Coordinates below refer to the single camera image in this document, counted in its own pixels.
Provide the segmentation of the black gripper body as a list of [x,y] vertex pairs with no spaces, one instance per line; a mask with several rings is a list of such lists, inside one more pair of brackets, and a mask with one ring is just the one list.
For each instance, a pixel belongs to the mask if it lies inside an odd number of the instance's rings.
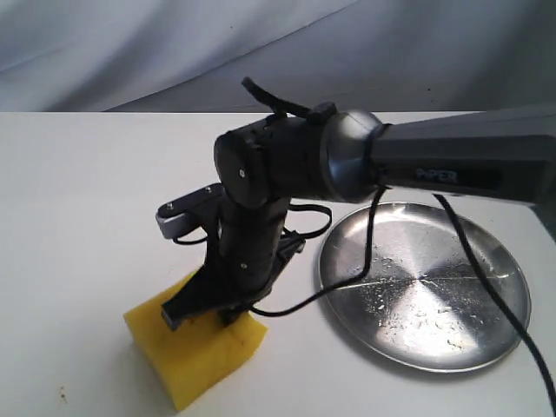
[[279,274],[304,249],[304,238],[283,230],[290,200],[245,208],[229,195],[218,203],[204,265],[195,275],[197,311],[245,311],[270,293]]

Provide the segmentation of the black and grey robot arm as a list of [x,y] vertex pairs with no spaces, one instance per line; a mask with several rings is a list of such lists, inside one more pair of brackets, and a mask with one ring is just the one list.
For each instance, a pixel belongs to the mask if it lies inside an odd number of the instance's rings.
[[196,277],[162,305],[170,328],[209,311],[225,321],[264,298],[301,243],[282,231],[294,199],[361,203],[383,189],[524,203],[555,230],[555,109],[533,106],[388,124],[332,106],[275,113],[219,136],[218,182],[162,205],[177,240],[205,231]]

